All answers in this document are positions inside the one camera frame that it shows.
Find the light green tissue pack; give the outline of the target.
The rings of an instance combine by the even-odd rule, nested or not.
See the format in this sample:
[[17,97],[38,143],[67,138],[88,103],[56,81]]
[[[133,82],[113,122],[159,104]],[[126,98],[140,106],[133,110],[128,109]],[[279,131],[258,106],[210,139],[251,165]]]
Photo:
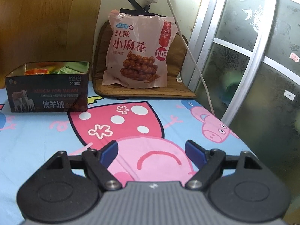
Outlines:
[[74,69],[68,68],[66,66],[60,68],[59,70],[55,71],[54,74],[79,74],[79,71]]

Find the red spicy snack packet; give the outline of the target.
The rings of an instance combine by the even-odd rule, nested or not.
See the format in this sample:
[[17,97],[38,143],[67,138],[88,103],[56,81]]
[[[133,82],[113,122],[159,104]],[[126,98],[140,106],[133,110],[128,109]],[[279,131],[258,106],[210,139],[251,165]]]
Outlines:
[[50,74],[51,70],[47,68],[34,68],[24,72],[24,75],[47,75]]

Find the Peppa Pig blue bedsheet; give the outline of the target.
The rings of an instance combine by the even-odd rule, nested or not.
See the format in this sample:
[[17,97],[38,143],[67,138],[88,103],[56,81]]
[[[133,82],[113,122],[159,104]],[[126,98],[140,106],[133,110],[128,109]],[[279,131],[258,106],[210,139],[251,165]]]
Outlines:
[[100,149],[112,140],[120,158],[109,170],[127,181],[181,181],[197,172],[184,153],[193,140],[205,149],[229,155],[247,150],[226,125],[199,110],[194,100],[115,100],[88,90],[84,113],[12,113],[7,92],[1,90],[1,224],[19,224],[16,204],[20,186],[59,150],[79,155]]

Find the black tin box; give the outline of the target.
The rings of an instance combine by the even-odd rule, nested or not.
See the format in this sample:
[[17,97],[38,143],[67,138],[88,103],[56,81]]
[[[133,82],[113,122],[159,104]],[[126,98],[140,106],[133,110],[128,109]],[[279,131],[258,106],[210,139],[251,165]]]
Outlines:
[[[62,67],[79,74],[54,74]],[[47,75],[24,75],[34,68],[51,70]],[[85,112],[89,86],[89,62],[45,61],[25,63],[5,76],[12,112]]]

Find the brown seat cushion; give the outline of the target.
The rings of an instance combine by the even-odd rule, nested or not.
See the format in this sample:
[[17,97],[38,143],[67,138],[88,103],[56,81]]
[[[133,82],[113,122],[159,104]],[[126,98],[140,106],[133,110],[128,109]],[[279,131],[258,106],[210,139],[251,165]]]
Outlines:
[[[166,87],[128,88],[119,83],[103,85],[103,75],[107,69],[106,55],[112,35],[113,31],[107,21],[100,29],[92,64],[91,79],[95,93],[103,97],[116,98],[195,99],[196,94],[188,89],[184,83],[177,81],[187,53],[179,34],[176,34],[171,43],[166,58],[168,70]],[[158,60],[142,56],[140,53],[135,53],[133,58],[128,57],[128,54],[125,53],[125,58],[121,60],[121,68],[117,72],[125,79],[133,79],[135,83],[141,83],[143,86],[150,86],[151,83],[155,83],[161,78],[158,75]]]

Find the frosted glass sliding door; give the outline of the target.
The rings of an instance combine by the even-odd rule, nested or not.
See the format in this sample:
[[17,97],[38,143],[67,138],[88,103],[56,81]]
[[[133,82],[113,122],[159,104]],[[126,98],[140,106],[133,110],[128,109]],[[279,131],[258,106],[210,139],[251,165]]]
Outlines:
[[299,0],[202,0],[186,59],[196,130],[243,141],[281,176],[299,170]]

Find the pink fried twist snack bag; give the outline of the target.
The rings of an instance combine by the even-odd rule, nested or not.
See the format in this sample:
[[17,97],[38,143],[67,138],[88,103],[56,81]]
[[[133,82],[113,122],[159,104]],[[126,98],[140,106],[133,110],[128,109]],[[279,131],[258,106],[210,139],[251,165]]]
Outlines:
[[[166,87],[167,65],[166,58],[169,47],[173,42],[177,27],[173,17],[129,15],[117,10],[110,12],[109,24],[113,31],[106,55],[107,69],[103,75],[103,85],[119,83],[128,88]],[[135,53],[158,60],[158,75],[161,77],[150,86],[127,80],[117,72],[121,68],[121,60],[133,58]]]

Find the wooden headboard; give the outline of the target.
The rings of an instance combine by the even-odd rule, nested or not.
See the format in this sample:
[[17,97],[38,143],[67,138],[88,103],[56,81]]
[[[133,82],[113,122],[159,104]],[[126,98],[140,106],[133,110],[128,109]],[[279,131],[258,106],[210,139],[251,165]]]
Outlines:
[[1,78],[26,62],[90,62],[100,4],[1,0]]

